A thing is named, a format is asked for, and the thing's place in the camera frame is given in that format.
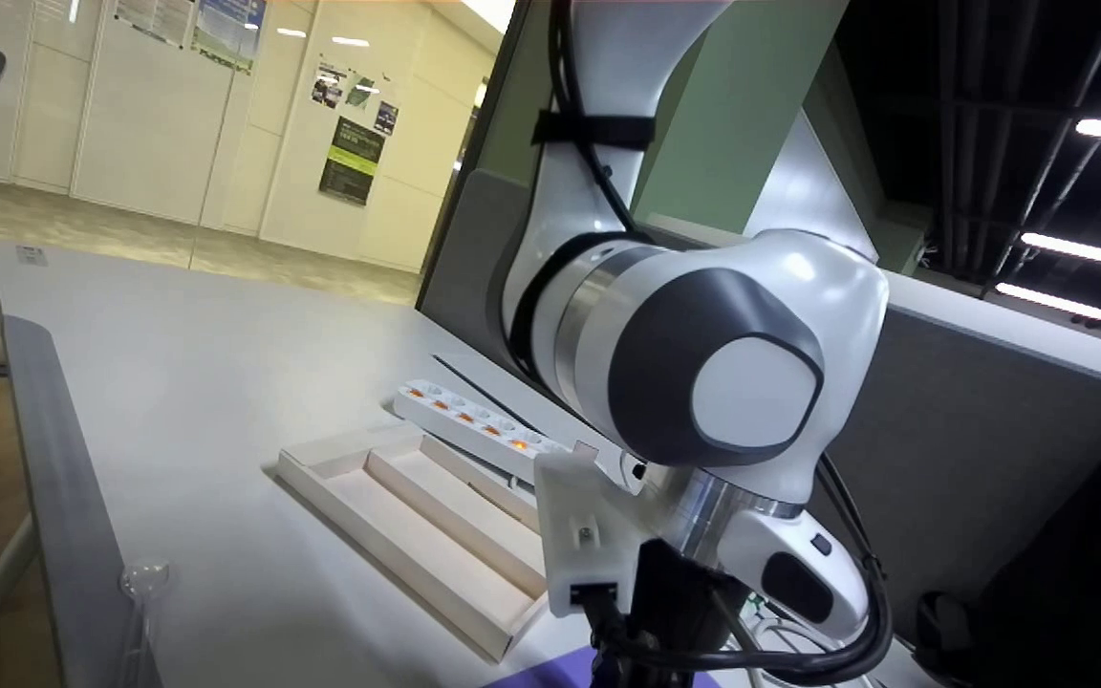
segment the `white table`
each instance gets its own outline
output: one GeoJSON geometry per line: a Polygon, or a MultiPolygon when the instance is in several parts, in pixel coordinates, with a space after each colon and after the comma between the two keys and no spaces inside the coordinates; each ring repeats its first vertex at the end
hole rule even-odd
{"type": "Polygon", "coordinates": [[[140,685],[484,685],[586,645],[581,618],[543,615],[484,664],[263,474],[278,447],[391,420],[404,380],[483,401],[432,354],[600,444],[427,317],[61,247],[0,247],[0,313],[73,688],[121,667],[135,560],[171,564],[140,685]]]}

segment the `robotic arm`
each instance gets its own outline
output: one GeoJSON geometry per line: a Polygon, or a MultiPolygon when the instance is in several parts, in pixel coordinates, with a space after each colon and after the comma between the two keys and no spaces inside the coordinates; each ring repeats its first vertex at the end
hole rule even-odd
{"type": "Polygon", "coordinates": [[[665,541],[701,581],[742,581],[826,638],[864,643],[813,674],[762,655],[780,678],[834,679],[888,648],[883,599],[868,596],[879,581],[806,513],[888,309],[872,246],[772,230],[672,251],[628,213],[662,88],[727,2],[555,0],[555,112],[534,134],[539,186],[502,309],[512,358],[654,462],[631,492],[581,453],[539,457],[551,611],[588,611],[595,634],[631,638],[600,645],[616,657],[672,657],[672,638],[639,638],[639,560],[665,541]]]}

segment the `floor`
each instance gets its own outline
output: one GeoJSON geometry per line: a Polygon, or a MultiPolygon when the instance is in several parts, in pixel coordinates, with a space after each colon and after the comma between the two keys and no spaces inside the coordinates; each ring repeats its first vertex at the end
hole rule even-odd
{"type": "MultiPolygon", "coordinates": [[[[24,186],[0,186],[0,246],[66,246],[125,260],[171,262],[186,272],[333,289],[370,301],[414,301],[417,293],[414,274],[326,260],[140,213],[103,210],[24,186]]],[[[12,537],[24,513],[28,513],[28,489],[17,438],[12,386],[0,380],[0,548],[12,537]]],[[[24,585],[12,590],[0,611],[0,688],[17,685],[19,688],[61,685],[41,564],[28,569],[24,585]]]]}

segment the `purple object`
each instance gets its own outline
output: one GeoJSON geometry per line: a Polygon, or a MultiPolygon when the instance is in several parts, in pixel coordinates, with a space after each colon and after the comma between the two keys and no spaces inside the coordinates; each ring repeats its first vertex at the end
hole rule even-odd
{"type": "MultiPolygon", "coordinates": [[[[588,688],[588,679],[594,679],[594,648],[581,645],[548,664],[533,664],[524,674],[495,679],[488,688],[588,688]]],[[[715,688],[715,679],[707,674],[695,674],[695,688],[715,688]]]]}

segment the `wooden board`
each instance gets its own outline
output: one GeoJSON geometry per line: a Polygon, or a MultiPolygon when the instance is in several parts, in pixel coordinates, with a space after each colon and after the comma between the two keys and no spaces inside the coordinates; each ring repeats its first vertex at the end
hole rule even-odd
{"type": "Polygon", "coordinates": [[[419,429],[289,447],[275,478],[483,657],[543,611],[534,507],[419,429]]]}

